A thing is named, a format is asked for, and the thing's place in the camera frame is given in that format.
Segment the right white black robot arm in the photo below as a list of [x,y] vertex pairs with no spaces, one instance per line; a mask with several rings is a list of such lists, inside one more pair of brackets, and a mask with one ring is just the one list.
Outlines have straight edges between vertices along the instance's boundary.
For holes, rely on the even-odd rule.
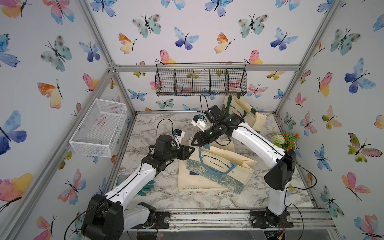
[[203,147],[226,135],[247,146],[270,168],[264,176],[269,187],[269,203],[265,210],[250,213],[251,226],[258,229],[292,228],[294,224],[286,205],[286,195],[298,166],[296,153],[271,143],[242,117],[237,114],[226,116],[216,105],[194,116],[192,125],[200,129],[194,135],[192,146]]

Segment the starry night canvas tote bag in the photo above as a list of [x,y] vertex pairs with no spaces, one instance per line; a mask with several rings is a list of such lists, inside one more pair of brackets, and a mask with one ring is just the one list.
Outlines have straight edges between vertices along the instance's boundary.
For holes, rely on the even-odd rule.
[[179,161],[179,191],[220,191],[227,188],[187,169],[188,161]]

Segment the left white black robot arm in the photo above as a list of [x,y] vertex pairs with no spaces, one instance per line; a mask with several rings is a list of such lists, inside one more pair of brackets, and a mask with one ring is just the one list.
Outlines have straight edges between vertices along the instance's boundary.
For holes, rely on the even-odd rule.
[[156,209],[139,203],[128,209],[129,203],[150,181],[175,159],[187,160],[194,148],[181,144],[185,133],[179,129],[172,135],[160,135],[140,166],[113,190],[91,198],[86,211],[77,216],[82,220],[71,235],[79,234],[90,240],[118,240],[123,232],[136,226],[151,228],[156,223]]

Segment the blue handled canvas tote bag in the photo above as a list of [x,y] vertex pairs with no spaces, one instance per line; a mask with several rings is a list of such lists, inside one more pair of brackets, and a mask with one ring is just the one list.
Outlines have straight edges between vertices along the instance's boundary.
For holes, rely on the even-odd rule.
[[187,170],[240,194],[254,173],[257,161],[211,145],[196,147],[187,160]]

